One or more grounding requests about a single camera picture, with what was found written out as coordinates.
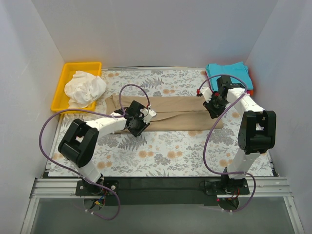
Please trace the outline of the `beige t shirt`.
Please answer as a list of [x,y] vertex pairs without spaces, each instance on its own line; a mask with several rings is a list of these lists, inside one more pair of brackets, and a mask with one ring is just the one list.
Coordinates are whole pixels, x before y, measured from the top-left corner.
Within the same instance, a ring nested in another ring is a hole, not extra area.
[[216,122],[203,106],[202,97],[150,97],[150,102],[156,116],[147,131],[204,131]]

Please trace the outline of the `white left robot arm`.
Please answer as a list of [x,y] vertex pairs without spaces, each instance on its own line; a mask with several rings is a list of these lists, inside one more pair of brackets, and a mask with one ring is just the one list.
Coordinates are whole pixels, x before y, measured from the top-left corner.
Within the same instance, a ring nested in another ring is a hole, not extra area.
[[113,111],[109,117],[83,121],[73,120],[63,136],[58,151],[70,161],[83,178],[83,187],[93,195],[99,195],[104,188],[103,175],[94,163],[98,140],[117,132],[127,130],[138,137],[151,124],[156,112],[132,101],[129,107]]

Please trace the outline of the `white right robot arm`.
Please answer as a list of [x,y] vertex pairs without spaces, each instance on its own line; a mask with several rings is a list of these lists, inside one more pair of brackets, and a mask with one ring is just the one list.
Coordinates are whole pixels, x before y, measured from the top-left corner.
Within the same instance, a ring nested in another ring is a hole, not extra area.
[[240,79],[233,83],[234,76],[216,75],[217,91],[200,87],[198,96],[203,96],[203,106],[217,122],[232,107],[241,115],[238,131],[238,150],[232,163],[218,172],[218,178],[203,183],[207,195],[247,195],[247,176],[254,161],[275,145],[276,113],[260,107],[247,93],[247,85]]

